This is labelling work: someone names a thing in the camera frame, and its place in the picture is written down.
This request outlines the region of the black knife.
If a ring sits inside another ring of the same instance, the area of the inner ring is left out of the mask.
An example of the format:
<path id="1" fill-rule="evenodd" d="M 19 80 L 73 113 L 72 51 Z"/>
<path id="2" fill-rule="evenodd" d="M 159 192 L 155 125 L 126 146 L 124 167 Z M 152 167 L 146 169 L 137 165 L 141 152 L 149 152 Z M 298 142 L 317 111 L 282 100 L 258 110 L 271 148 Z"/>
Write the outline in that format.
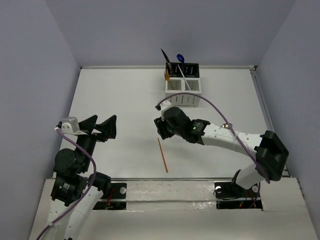
<path id="1" fill-rule="evenodd" d="M 172 71 L 173 71 L 173 69 L 172 69 L 172 64 L 171 64 L 171 62 L 170 62 L 167 54 L 164 52 L 164 50 L 163 50 L 162 48 L 161 48 L 160 50 L 161 50 L 161 52 L 162 52 L 162 54 L 163 54 L 163 56 L 164 56 L 164 58 L 165 58 L 165 61 L 166 61 L 167 65 L 168 65 L 169 72 L 172 72 Z"/>

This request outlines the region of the blue spoon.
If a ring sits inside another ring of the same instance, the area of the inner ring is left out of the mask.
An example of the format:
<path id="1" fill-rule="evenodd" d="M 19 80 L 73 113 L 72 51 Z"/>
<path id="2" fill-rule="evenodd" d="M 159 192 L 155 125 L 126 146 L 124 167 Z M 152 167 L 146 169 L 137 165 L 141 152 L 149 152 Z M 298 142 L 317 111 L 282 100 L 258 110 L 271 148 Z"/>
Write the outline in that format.
<path id="1" fill-rule="evenodd" d="M 184 56 L 182 54 L 177 54 L 176 58 L 180 63 L 182 63 L 182 64 L 185 63 L 185 58 L 184 58 Z"/>

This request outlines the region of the iridescent spoon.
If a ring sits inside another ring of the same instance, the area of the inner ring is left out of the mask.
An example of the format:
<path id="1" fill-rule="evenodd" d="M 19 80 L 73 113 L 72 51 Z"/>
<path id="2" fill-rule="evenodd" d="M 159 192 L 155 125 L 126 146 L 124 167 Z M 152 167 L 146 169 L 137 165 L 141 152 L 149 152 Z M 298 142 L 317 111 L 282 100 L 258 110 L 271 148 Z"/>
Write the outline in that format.
<path id="1" fill-rule="evenodd" d="M 232 126 L 233 125 L 231 123 L 224 123 L 224 124 L 221 125 L 221 128 L 230 129 L 230 128 L 232 128 Z"/>

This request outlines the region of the orange white chopstick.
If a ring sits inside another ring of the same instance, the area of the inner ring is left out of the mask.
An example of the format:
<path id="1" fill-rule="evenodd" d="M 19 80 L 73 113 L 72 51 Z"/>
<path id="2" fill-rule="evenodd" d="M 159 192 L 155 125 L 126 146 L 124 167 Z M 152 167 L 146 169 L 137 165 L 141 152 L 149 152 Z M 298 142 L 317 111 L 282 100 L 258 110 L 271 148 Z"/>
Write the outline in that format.
<path id="1" fill-rule="evenodd" d="M 178 66 L 178 69 L 179 69 L 179 71 L 180 71 L 180 73 L 181 73 L 181 75 L 183 77 L 183 80 L 184 80 L 185 84 L 187 85 L 188 90 L 191 91 L 190 85 L 189 85 L 189 83 L 188 83 L 188 81 L 187 81 L 187 79 L 186 79 L 186 77 L 185 77 L 180 65 L 178 64 L 177 66 Z"/>

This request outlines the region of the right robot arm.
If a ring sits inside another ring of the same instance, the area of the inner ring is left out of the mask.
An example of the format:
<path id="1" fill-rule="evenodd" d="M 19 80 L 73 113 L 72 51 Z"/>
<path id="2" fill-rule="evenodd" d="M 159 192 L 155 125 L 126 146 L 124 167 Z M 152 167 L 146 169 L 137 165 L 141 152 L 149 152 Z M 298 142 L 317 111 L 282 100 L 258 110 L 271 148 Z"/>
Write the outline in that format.
<path id="1" fill-rule="evenodd" d="M 220 147 L 247 155 L 253 161 L 246 168 L 239 169 L 233 176 L 228 192 L 242 196 L 262 181 L 278 182 L 289 157 L 289 151 L 273 131 L 263 134 L 249 134 L 210 123 L 207 120 L 191 120 L 177 106 L 157 106 L 161 113 L 154 120 L 157 133 L 165 140 L 179 136 L 188 143 Z"/>

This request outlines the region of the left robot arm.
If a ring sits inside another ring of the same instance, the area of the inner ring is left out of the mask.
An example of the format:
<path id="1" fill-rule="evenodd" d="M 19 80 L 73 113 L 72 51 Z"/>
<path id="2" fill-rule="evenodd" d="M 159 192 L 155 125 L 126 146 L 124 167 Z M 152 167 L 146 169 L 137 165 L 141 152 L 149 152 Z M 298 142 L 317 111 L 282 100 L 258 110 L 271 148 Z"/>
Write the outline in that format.
<path id="1" fill-rule="evenodd" d="M 97 171 L 93 153 L 96 143 L 116 138 L 117 117 L 100 124 L 97 119 L 97 115 L 83 121 L 66 117 L 54 129 L 75 148 L 55 155 L 50 210 L 39 240 L 77 240 L 98 200 L 112 194 L 111 178 Z"/>

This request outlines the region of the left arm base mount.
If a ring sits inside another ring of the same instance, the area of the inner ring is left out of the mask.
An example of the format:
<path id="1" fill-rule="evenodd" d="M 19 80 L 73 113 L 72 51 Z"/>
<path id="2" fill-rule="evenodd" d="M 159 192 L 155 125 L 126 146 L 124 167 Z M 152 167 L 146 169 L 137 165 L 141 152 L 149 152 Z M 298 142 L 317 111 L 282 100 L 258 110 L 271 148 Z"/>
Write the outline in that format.
<path id="1" fill-rule="evenodd" d="M 127 183 L 112 182 L 108 195 L 104 195 L 93 207 L 95 211 L 122 211 L 127 209 Z"/>

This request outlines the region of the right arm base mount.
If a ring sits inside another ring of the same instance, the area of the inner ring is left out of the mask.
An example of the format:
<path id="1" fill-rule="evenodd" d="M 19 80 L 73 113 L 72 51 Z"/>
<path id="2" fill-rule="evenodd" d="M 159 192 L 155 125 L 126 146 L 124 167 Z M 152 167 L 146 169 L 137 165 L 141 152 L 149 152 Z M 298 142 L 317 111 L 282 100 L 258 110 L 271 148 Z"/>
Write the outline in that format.
<path id="1" fill-rule="evenodd" d="M 260 196 L 261 184 L 255 184 L 250 189 L 243 189 L 231 182 L 215 182 L 213 196 L 218 210 L 263 209 Z"/>

